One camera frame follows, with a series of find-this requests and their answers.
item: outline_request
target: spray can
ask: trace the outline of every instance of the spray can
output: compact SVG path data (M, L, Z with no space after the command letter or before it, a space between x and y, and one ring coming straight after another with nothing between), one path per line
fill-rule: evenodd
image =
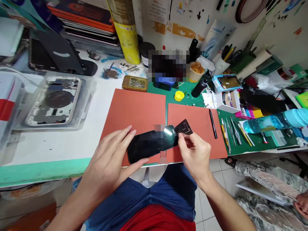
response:
M138 65L140 54L132 0L107 0L125 60Z

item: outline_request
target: blue jeans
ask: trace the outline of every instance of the blue jeans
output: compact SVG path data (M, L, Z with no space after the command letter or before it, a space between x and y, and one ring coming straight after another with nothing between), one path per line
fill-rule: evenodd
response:
M81 178L73 183L75 190ZM86 220L87 231L120 230L142 208L159 204L177 216L193 222L197 184L183 163L168 165L151 188L128 178L104 200Z

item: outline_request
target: small white box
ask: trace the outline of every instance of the small white box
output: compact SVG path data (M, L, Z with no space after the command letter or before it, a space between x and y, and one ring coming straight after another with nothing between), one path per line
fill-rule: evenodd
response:
M230 95L233 107L223 104L223 100L222 100L223 93ZM216 94L216 99L217 99L217 109L230 112L232 114L241 111L240 98L238 97L237 90L219 92L217 88L215 87L215 94Z

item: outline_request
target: black phone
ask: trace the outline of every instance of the black phone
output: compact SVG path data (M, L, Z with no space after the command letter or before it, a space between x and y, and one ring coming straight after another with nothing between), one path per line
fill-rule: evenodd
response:
M178 144L178 136L174 126L169 125L163 131L149 131L136 135L127 147L128 162L136 163L143 158L150 158L175 147Z

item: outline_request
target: water bottle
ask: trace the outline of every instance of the water bottle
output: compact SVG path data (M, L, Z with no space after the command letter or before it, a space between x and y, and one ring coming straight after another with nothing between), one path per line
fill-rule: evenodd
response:
M308 125L308 110L305 108L292 109L275 115L269 115L243 124L248 133L260 133L288 128L306 127Z

